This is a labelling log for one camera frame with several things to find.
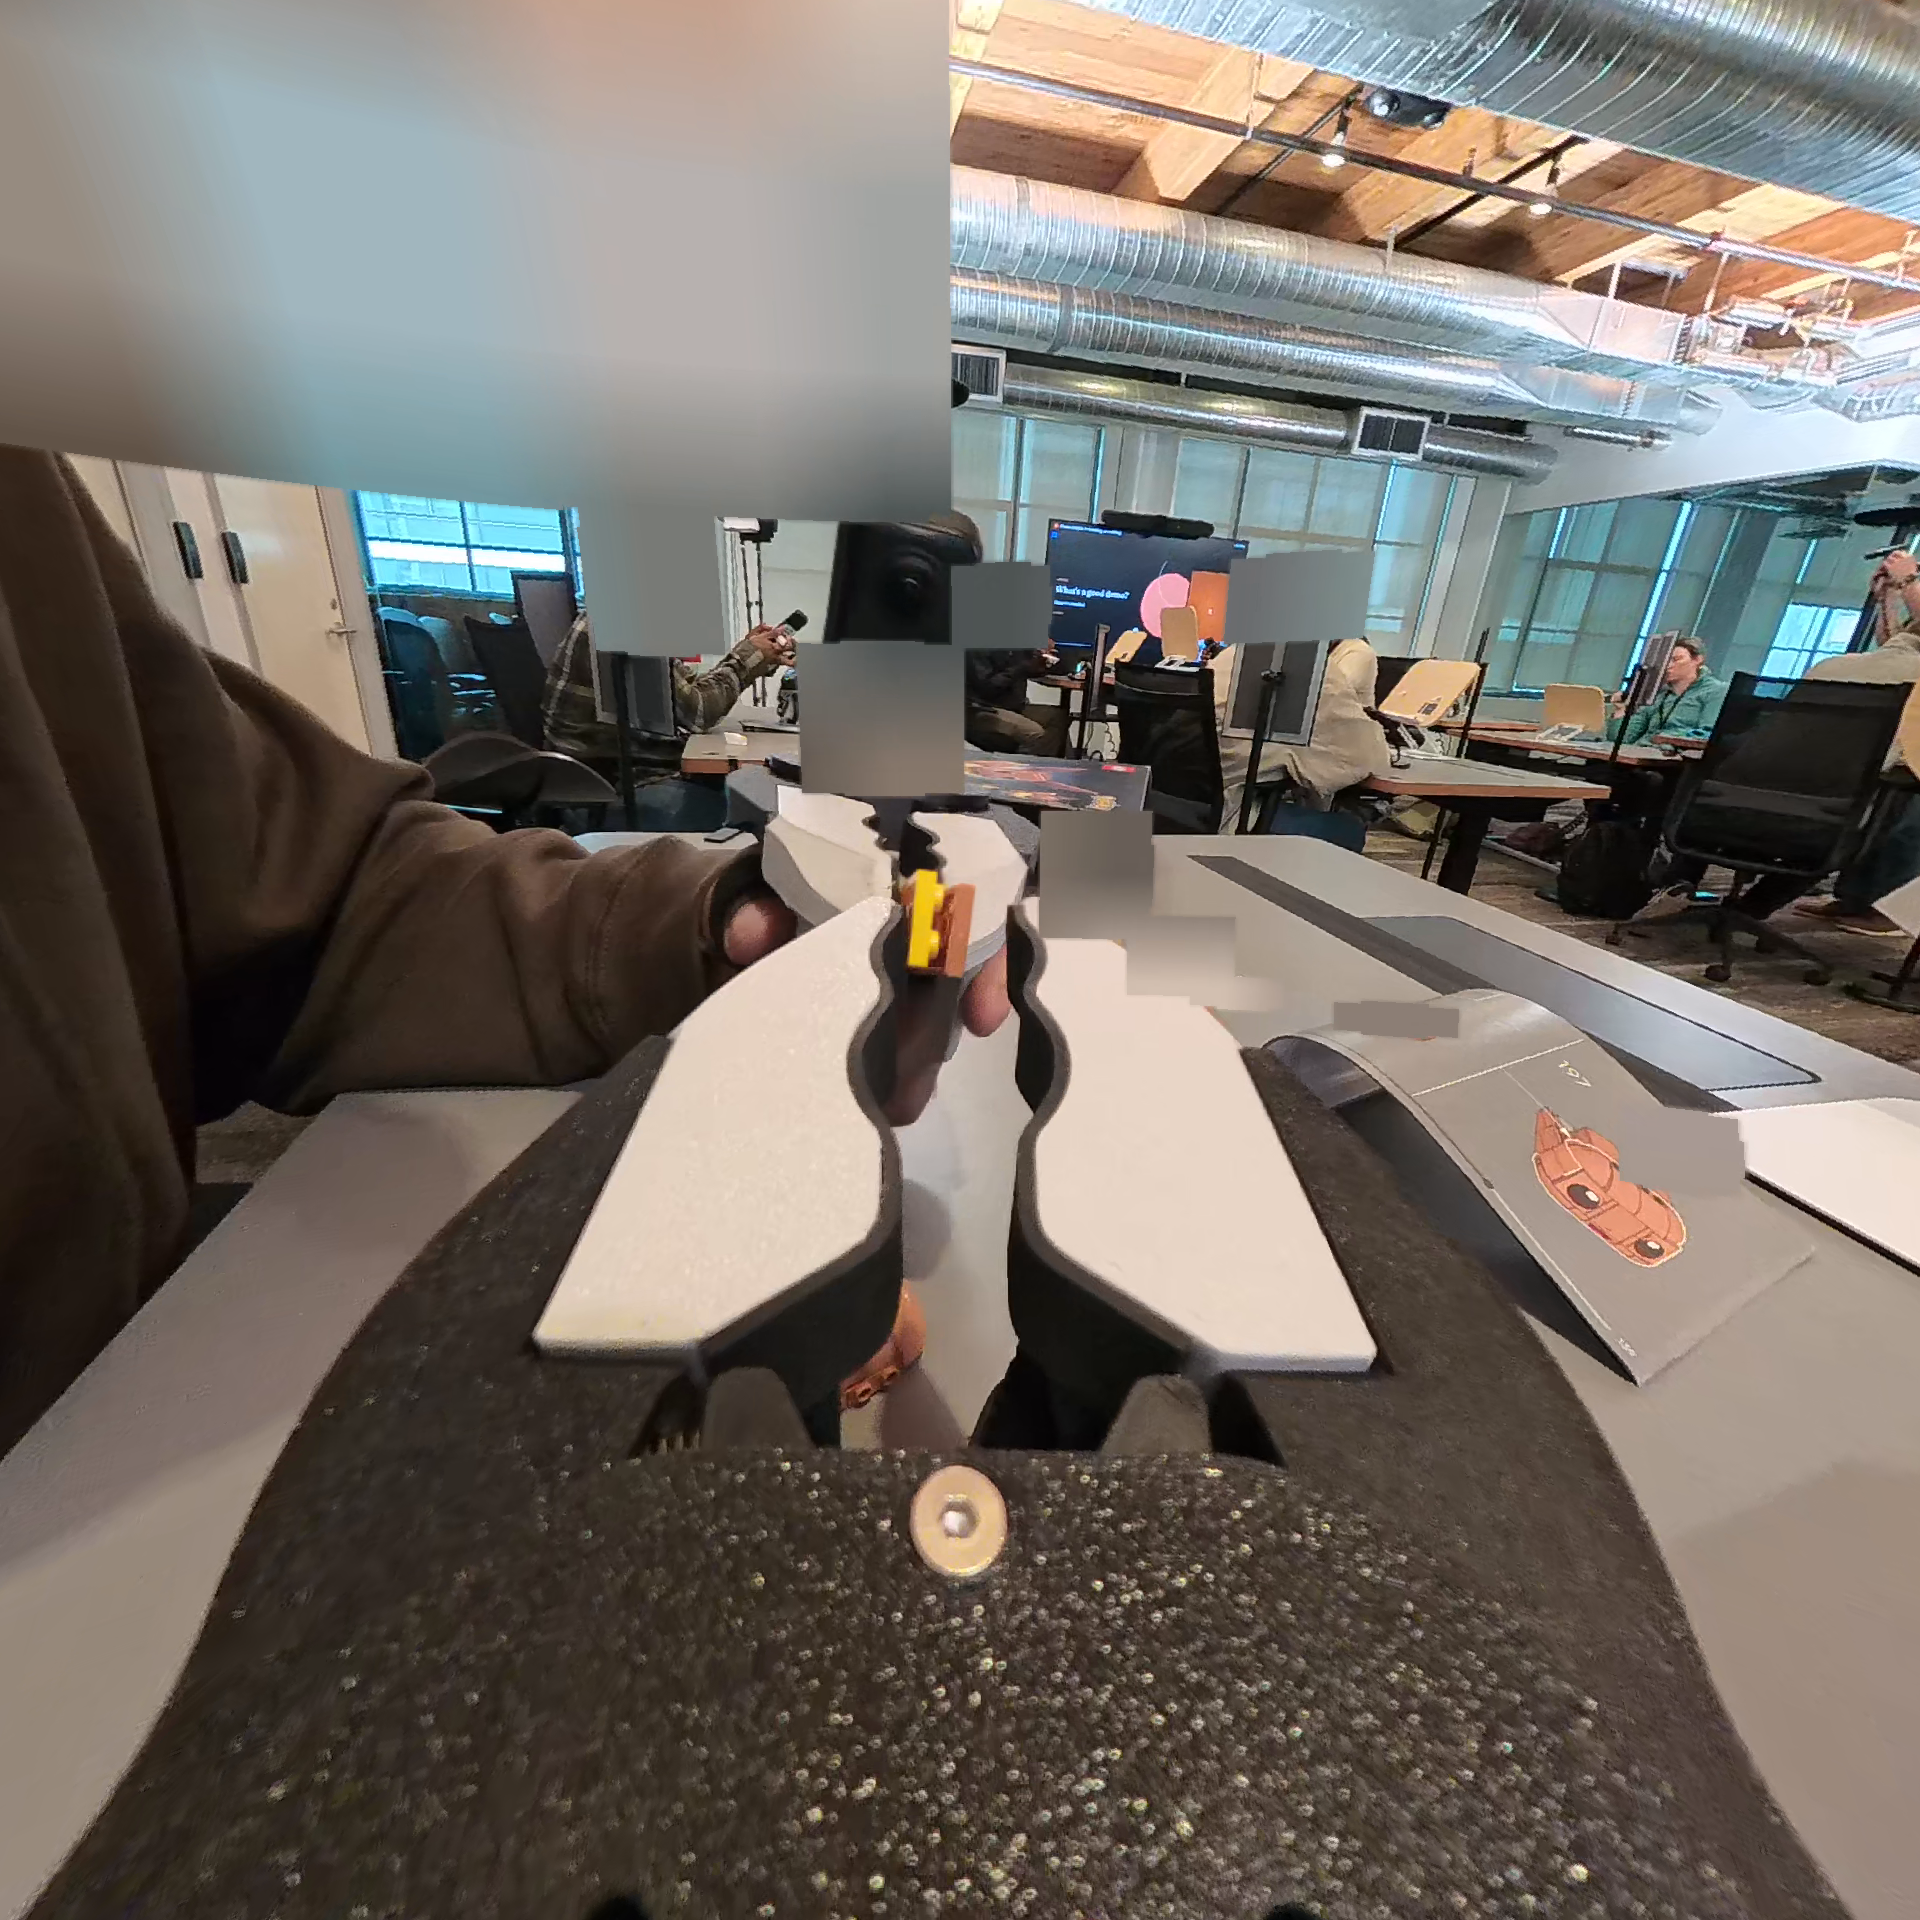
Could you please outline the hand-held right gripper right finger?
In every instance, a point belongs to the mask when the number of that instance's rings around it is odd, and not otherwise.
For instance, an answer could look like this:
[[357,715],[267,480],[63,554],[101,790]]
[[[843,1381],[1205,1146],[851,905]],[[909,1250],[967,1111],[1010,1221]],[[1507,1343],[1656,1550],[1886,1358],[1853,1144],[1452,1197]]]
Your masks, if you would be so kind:
[[1235,1035],[1133,993],[1114,939],[1010,910],[1015,1159],[1007,1295],[1059,1383],[1362,1378],[1377,1337]]

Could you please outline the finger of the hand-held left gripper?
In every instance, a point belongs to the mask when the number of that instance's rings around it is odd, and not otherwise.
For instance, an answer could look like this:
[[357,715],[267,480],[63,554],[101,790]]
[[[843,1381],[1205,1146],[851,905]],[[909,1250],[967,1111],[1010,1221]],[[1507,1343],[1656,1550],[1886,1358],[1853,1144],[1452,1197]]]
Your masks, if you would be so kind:
[[969,979],[992,959],[1010,931],[1011,909],[1029,889],[1029,854],[991,813],[917,808],[917,873],[935,868],[946,881],[973,881]]
[[899,849],[882,840],[882,803],[782,788],[760,828],[760,878],[793,921],[793,939],[882,902],[905,921]]

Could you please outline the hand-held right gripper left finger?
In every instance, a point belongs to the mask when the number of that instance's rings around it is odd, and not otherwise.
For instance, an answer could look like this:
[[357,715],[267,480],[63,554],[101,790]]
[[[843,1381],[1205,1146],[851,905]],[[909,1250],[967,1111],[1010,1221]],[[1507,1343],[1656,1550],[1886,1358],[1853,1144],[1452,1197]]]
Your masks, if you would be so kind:
[[851,1060],[891,921],[860,902],[686,1016],[536,1318],[541,1355],[712,1371],[875,1236],[885,1136]]

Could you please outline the small yellow lego piece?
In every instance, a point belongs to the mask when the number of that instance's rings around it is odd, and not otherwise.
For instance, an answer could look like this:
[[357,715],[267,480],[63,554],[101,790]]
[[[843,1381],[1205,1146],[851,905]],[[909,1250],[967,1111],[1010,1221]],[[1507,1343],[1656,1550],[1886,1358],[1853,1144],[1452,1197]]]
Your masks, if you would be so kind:
[[905,971],[915,975],[965,979],[973,946],[973,881],[946,881],[922,868],[900,881]]

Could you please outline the person's left forearm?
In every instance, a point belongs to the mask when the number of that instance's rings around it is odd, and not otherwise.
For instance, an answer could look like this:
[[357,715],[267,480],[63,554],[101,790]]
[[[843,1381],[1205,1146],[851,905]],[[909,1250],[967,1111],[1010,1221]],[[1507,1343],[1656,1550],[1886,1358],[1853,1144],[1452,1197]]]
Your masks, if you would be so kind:
[[183,1261],[214,1120],[578,1085],[787,931],[745,844],[435,803],[189,641],[66,458],[2,447],[2,1445]]

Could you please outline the printed lego set box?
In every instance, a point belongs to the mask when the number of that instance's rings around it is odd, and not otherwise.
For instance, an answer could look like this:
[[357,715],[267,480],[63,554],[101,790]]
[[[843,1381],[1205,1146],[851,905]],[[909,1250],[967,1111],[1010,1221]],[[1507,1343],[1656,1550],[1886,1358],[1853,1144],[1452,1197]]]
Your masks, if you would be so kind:
[[965,798],[1026,813],[1142,813],[1149,769],[1127,759],[973,754],[965,759]]

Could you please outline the lego instruction booklet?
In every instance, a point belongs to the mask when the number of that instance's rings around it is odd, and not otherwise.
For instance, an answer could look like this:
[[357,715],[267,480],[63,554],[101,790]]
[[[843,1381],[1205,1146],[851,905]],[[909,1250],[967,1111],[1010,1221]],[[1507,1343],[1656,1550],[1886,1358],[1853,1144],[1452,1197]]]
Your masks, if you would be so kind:
[[1733,1120],[1661,1104],[1599,1040],[1518,995],[1353,1003],[1267,1052],[1451,1235],[1508,1279],[1539,1271],[1553,1316],[1635,1383],[1815,1256],[1746,1183]]

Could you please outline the person's left hand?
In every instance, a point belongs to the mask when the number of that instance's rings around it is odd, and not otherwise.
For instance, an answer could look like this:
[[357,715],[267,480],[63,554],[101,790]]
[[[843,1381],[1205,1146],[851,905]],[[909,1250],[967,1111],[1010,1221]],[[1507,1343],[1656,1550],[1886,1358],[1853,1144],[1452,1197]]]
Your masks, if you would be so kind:
[[[745,971],[799,938],[799,918],[760,881],[710,905],[710,931],[733,971]],[[891,1125],[922,1120],[937,1095],[945,1063],[957,1052],[959,1030],[991,1037],[1011,1016],[1010,954],[999,946],[969,974],[959,1000],[942,1000],[942,988],[909,985],[895,1012],[891,1085],[882,1114]]]

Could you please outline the dark office desk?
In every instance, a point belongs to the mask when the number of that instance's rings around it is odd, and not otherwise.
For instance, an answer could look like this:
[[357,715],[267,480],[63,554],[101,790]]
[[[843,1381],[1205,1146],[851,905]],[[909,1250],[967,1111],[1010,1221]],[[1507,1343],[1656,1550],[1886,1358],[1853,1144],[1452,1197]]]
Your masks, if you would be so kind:
[[1491,818],[1539,818],[1551,803],[1611,801],[1606,782],[1502,767],[1477,757],[1413,757],[1406,767],[1362,779],[1360,794],[1427,801],[1439,815],[1452,818],[1452,831],[1437,854],[1437,873],[1425,874],[1458,893],[1474,889],[1478,849]]

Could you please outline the wall display screen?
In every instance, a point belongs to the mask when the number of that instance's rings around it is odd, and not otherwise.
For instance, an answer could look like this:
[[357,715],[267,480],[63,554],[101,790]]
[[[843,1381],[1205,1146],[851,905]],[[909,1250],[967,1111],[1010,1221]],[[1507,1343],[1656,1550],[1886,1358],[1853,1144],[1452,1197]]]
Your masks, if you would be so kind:
[[1079,659],[1107,638],[1163,638],[1163,612],[1175,603],[1195,609],[1200,641],[1228,641],[1228,571],[1249,554],[1245,540],[1142,534],[1105,523],[1051,518],[1044,568],[1051,577],[1049,649]]

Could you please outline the silver ventilation duct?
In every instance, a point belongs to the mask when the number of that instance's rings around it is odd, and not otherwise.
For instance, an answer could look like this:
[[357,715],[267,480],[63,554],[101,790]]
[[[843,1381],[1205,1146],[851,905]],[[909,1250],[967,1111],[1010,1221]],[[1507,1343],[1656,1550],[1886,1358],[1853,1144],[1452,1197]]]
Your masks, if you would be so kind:
[[1916,467],[1916,322],[1763,347],[1759,311],[1686,316],[1410,250],[983,166],[952,174],[955,347],[1003,396],[1360,449],[1427,417],[1427,464],[1529,500]]

